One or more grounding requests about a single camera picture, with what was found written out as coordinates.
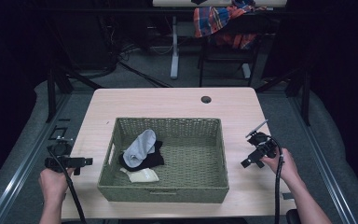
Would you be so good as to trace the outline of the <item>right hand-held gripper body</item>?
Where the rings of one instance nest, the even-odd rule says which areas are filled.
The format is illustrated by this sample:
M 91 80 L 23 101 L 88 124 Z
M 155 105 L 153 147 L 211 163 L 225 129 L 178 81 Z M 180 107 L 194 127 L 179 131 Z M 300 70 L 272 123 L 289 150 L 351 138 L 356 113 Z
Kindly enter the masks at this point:
M 254 162 L 260 161 L 265 156 L 272 159 L 276 157 L 275 148 L 277 147 L 277 143 L 270 135 L 259 131 L 267 122 L 267 120 L 264 120 L 246 135 L 248 142 L 252 146 L 255 146 L 255 151 L 248 156 L 252 158 Z

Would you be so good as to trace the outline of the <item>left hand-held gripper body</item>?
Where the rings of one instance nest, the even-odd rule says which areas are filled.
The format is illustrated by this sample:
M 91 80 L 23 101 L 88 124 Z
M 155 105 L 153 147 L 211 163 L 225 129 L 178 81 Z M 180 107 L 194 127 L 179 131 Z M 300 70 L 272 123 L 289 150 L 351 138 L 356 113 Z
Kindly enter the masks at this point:
M 85 167 L 84 157 L 70 156 L 72 148 L 68 140 L 59 136 L 55 144 L 47 147 L 49 157 L 45 158 L 45 167 L 57 173 L 62 173 L 67 168 Z

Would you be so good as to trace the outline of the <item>green woven basket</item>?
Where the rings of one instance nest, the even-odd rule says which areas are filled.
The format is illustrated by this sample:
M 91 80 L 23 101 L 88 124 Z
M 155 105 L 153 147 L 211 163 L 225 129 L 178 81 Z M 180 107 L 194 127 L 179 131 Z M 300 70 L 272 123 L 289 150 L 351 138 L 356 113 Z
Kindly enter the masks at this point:
M 150 129 L 162 143 L 158 181 L 132 183 L 119 155 Z M 118 118 L 98 180 L 109 202 L 222 203 L 229 190 L 220 119 Z

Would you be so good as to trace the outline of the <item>light grey sock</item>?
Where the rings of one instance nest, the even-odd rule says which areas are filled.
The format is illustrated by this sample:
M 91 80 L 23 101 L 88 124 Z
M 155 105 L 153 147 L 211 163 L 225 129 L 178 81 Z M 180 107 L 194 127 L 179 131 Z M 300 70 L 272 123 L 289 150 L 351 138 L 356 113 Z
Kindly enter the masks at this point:
M 148 154 L 155 152 L 157 136 L 153 130 L 147 129 L 139 134 L 124 151 L 123 160 L 130 167 L 138 167 Z

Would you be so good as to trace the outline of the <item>cream white sock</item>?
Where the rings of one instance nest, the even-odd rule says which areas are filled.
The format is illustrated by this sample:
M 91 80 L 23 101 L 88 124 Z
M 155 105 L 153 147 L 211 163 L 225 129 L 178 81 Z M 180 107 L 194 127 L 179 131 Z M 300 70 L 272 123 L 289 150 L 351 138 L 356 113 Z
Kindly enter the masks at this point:
M 125 168 L 120 168 L 120 171 L 128 176 L 131 183 L 150 183 L 159 181 L 158 175 L 155 171 L 149 168 L 135 172 L 130 172 Z

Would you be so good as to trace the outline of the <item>black sock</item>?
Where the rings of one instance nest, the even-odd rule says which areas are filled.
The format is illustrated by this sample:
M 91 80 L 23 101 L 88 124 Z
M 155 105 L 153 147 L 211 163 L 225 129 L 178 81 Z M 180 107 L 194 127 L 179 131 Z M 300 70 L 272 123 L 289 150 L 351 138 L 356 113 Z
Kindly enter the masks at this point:
M 119 164 L 130 172 L 140 171 L 145 168 L 152 168 L 160 165 L 164 165 L 164 159 L 160 154 L 160 148 L 162 147 L 163 143 L 161 141 L 157 141 L 154 144 L 155 152 L 150 153 L 146 156 L 146 158 L 141 162 L 139 166 L 130 167 L 123 158 L 123 153 L 121 153 L 118 157 Z

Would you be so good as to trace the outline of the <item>person's right hand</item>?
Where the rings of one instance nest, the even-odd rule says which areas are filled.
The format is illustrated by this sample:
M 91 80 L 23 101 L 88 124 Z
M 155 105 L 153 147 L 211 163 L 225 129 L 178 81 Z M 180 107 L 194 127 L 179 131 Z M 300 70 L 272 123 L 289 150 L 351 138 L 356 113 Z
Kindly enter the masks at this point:
M 264 157 L 261 159 L 261 161 L 267 164 L 274 173 L 277 173 L 279 159 L 282 159 L 281 179 L 289 188 L 298 186 L 301 183 L 301 178 L 297 172 L 293 156 L 286 148 L 282 150 L 281 158 L 279 156 L 275 157 L 274 159 Z

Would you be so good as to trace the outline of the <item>person's left hand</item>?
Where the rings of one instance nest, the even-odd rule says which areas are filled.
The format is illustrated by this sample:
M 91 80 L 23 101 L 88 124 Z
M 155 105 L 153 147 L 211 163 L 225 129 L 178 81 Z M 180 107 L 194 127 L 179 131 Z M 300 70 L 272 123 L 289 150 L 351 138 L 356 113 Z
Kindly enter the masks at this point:
M 39 185 L 43 193 L 45 204 L 61 204 L 68 189 L 64 173 L 57 173 L 51 169 L 44 169 L 39 176 Z

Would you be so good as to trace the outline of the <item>black seat edge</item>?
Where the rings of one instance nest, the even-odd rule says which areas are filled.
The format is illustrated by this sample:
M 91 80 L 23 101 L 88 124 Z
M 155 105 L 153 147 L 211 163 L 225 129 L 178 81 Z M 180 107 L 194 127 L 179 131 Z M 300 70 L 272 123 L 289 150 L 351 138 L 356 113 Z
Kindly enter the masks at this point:
M 286 213 L 287 224 L 301 224 L 299 213 L 296 209 L 291 209 Z

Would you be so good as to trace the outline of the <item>black metal stand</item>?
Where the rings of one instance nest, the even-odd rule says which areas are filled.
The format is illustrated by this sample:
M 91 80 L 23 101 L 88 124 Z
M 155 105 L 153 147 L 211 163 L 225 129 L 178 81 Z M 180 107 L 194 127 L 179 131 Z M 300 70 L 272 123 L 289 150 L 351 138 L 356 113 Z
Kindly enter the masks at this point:
M 59 90 L 64 94 L 70 94 L 74 90 L 74 87 L 69 80 L 70 77 L 80 81 L 94 90 L 102 88 L 101 85 L 83 77 L 74 69 L 70 69 L 69 67 L 59 63 L 53 63 L 47 76 L 48 117 L 46 123 L 51 122 L 57 113 L 56 88 L 59 88 Z
M 255 89 L 256 92 L 264 92 L 288 79 L 289 83 L 285 89 L 287 97 L 295 97 L 301 92 L 300 116 L 307 126 L 310 126 L 310 72 L 307 68 L 295 68 L 289 73 L 275 77 L 267 84 Z

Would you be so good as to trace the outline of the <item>black chair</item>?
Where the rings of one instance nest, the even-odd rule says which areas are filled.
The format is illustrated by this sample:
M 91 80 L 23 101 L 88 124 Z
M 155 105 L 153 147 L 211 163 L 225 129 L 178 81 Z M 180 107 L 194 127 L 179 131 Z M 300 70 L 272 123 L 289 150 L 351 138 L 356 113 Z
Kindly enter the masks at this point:
M 222 79 L 222 77 L 206 77 L 204 75 L 205 63 L 237 63 L 239 65 L 238 69 L 242 69 L 242 66 L 247 63 L 250 66 L 250 76 L 248 78 L 225 77 L 225 79 L 246 80 L 247 86 L 250 87 L 253 81 L 255 64 L 257 62 L 261 41 L 266 35 L 270 25 L 270 19 L 266 16 L 245 14 L 230 21 L 217 33 L 210 35 L 209 37 L 204 37 L 199 58 L 199 87 L 202 87 L 204 79 Z M 255 35 L 255 39 L 252 41 L 250 48 L 240 49 L 239 47 L 232 48 L 228 44 L 224 44 L 223 46 L 213 44 L 211 38 L 217 37 L 218 35 Z

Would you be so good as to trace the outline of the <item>plaid orange blue cloth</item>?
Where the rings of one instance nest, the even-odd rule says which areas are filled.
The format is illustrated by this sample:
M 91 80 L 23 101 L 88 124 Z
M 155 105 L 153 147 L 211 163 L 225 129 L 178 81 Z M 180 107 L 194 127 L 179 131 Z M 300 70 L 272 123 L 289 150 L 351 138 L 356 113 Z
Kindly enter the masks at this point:
M 219 34 L 231 20 L 255 10 L 265 10 L 256 7 L 254 0 L 231 0 L 228 7 L 197 7 L 193 13 L 195 37 L 206 37 L 216 46 L 230 46 L 233 49 L 251 49 L 258 34 Z

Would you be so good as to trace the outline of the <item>aluminium floor rail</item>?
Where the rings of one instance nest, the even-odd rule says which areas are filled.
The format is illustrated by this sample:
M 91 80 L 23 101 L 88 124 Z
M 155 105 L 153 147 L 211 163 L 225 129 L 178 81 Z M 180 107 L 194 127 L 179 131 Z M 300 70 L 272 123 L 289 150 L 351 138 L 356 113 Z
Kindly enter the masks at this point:
M 48 140 L 58 116 L 65 109 L 70 97 L 69 94 L 59 96 L 56 111 L 47 122 L 48 97 L 45 94 L 37 96 L 31 117 L 0 170 L 0 223 L 5 220 L 29 174 L 34 169 L 42 152 L 42 146 Z
M 302 131 L 307 136 L 308 141 L 310 142 L 310 151 L 312 157 L 315 160 L 319 174 L 324 181 L 324 185 L 327 188 L 327 191 L 335 205 L 335 208 L 340 216 L 342 223 L 358 224 L 352 210 L 349 207 L 348 201 L 346 200 L 341 190 L 340 185 L 338 184 L 336 178 L 332 173 L 332 170 L 324 156 L 322 148 L 320 147 L 311 127 L 306 124 L 306 122 L 301 116 L 299 102 L 296 100 L 296 98 L 293 97 L 289 97 L 288 102 L 292 109 L 295 111 L 296 119 Z

